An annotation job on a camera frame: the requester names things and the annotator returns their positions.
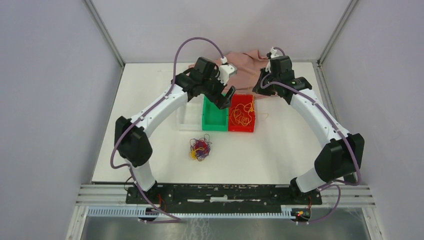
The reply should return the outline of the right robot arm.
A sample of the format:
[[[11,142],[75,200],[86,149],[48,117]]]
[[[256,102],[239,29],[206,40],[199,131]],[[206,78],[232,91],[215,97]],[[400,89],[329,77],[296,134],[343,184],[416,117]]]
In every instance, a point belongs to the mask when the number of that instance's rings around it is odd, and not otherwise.
[[[268,64],[261,68],[252,91],[283,98],[303,117],[321,145],[313,167],[291,180],[289,199],[295,204],[302,204],[313,190],[324,190],[336,184],[360,185],[365,146],[362,135],[350,133],[337,122],[321,103],[309,81],[295,76],[289,56],[269,53],[267,57]]]

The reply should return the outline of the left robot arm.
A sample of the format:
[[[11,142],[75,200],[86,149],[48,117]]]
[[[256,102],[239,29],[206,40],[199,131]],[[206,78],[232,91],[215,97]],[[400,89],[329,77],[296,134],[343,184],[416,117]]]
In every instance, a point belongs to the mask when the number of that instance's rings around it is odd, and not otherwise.
[[[181,106],[200,95],[206,97],[218,109],[228,109],[236,91],[231,86],[223,94],[229,79],[237,74],[237,68],[222,59],[222,64],[199,57],[193,67],[176,74],[169,87],[152,104],[130,118],[119,117],[115,122],[114,148],[124,158],[125,166],[138,188],[138,197],[149,204],[158,195],[154,185],[149,159],[153,148],[149,141],[156,128]]]

